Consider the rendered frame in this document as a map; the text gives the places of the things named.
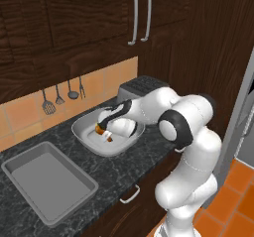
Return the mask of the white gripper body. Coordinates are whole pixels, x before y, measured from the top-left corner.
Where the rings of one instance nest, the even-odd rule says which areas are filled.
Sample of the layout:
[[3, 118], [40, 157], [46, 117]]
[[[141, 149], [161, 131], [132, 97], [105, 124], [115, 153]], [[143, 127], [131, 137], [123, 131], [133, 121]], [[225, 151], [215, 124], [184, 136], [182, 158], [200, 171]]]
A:
[[108, 130], [122, 137], [130, 137], [136, 126], [137, 122], [134, 120], [119, 118], [108, 124]]

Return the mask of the silver toaster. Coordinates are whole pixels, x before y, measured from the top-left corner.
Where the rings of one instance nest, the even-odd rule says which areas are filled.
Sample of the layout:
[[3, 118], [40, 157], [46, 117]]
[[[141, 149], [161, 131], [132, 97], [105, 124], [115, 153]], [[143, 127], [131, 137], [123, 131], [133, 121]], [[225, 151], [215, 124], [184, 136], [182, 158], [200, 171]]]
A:
[[165, 86], [168, 86], [168, 84], [155, 77], [141, 75], [119, 86], [116, 102], [120, 103], [127, 99], [143, 97], [149, 92]]

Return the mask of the grey steel fridge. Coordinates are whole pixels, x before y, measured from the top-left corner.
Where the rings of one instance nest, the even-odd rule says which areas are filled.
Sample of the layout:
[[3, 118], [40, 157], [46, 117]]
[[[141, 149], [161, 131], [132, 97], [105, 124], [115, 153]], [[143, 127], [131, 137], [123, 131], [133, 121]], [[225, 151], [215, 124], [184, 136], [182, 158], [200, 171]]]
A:
[[254, 84], [254, 48], [223, 139], [221, 154], [213, 171], [218, 183], [217, 190], [224, 185], [232, 160], [240, 152], [247, 132], [254, 125], [254, 89], [250, 92], [252, 84]]

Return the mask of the black tongs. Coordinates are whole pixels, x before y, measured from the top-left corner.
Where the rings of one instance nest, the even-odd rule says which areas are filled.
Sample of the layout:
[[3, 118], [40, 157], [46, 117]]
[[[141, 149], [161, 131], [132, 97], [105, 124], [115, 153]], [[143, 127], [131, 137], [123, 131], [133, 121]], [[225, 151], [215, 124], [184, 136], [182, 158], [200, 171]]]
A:
[[85, 91], [84, 91], [84, 87], [82, 85], [81, 76], [79, 77], [79, 93], [80, 93], [81, 99], [85, 98]]

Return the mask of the black ladle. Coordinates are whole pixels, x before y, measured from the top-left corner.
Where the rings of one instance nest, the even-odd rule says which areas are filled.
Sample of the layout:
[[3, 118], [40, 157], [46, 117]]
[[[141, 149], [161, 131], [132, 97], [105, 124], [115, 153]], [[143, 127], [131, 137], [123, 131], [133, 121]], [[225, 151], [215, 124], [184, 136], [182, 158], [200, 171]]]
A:
[[69, 87], [68, 88], [68, 97], [70, 98], [70, 99], [77, 99], [78, 98], [78, 96], [79, 96], [79, 93], [78, 92], [76, 92], [76, 91], [72, 91], [71, 90], [71, 87]]

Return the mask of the slotted black spatula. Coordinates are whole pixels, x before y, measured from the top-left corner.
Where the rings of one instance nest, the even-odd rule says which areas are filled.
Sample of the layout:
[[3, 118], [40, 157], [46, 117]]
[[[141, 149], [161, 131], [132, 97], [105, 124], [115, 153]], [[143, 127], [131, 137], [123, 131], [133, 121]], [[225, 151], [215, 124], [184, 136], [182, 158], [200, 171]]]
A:
[[49, 101], [46, 97], [46, 93], [43, 90], [44, 102], [42, 104], [43, 110], [47, 115], [54, 114], [56, 112], [56, 107], [53, 102]]

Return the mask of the grey steel sink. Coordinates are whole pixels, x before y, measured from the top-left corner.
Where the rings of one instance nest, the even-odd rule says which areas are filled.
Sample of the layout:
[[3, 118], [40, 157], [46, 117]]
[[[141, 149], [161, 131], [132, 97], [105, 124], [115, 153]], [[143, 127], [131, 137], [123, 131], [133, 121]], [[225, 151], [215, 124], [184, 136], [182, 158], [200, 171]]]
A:
[[89, 174], [48, 141], [7, 160], [1, 168], [51, 228], [88, 203], [98, 190]]

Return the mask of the dark wood cupboard door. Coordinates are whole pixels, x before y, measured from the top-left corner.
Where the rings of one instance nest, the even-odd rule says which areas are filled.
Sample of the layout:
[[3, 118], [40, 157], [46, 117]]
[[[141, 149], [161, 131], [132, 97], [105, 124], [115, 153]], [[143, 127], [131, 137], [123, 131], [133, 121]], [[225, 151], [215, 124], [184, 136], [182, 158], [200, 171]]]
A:
[[46, 0], [52, 47], [70, 77], [119, 62], [133, 41], [134, 0]]
[[46, 0], [0, 0], [0, 104], [56, 83]]
[[139, 0], [139, 42], [143, 52], [138, 57], [138, 74], [161, 81], [169, 80], [172, 44], [181, 40], [187, 30], [191, 0], [152, 0], [150, 36], [145, 37], [147, 0]]

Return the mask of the dark wood drawer front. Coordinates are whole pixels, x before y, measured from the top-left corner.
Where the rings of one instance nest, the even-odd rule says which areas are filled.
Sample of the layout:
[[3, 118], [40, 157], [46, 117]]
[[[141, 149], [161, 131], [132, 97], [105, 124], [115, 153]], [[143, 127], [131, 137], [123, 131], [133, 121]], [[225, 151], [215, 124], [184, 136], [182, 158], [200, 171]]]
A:
[[169, 152], [140, 179], [140, 192], [132, 201], [115, 203], [79, 237], [146, 237], [165, 212], [155, 199], [155, 186], [171, 173], [180, 157]]

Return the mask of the grey tupperware container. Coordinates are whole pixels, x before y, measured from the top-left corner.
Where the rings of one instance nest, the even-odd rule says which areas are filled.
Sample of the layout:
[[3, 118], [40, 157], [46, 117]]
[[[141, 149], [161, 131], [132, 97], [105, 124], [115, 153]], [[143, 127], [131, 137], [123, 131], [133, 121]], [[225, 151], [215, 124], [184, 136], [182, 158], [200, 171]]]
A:
[[91, 152], [102, 157], [113, 157], [133, 146], [145, 131], [145, 125], [139, 124], [135, 134], [121, 137], [113, 134], [111, 142], [104, 142], [102, 136], [95, 132], [95, 123], [103, 108], [98, 108], [78, 118], [71, 126], [71, 131], [78, 141]]

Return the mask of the small black spatula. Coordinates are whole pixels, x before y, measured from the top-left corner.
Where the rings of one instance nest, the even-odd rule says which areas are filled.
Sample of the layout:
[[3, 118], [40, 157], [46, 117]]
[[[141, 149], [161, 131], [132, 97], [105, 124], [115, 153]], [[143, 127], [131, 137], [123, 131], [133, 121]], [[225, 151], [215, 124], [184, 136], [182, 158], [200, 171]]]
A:
[[56, 92], [57, 92], [56, 104], [57, 104], [57, 105], [64, 104], [65, 101], [64, 101], [64, 100], [62, 99], [62, 97], [60, 96], [59, 88], [58, 88], [58, 85], [57, 85], [57, 84], [56, 84]]

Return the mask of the dark wood tall cabinet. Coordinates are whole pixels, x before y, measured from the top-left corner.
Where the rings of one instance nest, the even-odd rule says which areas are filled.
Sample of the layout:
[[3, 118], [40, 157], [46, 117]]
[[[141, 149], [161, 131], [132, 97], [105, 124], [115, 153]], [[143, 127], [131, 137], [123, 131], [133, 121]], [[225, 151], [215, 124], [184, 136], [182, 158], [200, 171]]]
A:
[[195, 0], [190, 90], [216, 101], [209, 127], [223, 136], [254, 47], [254, 0]]

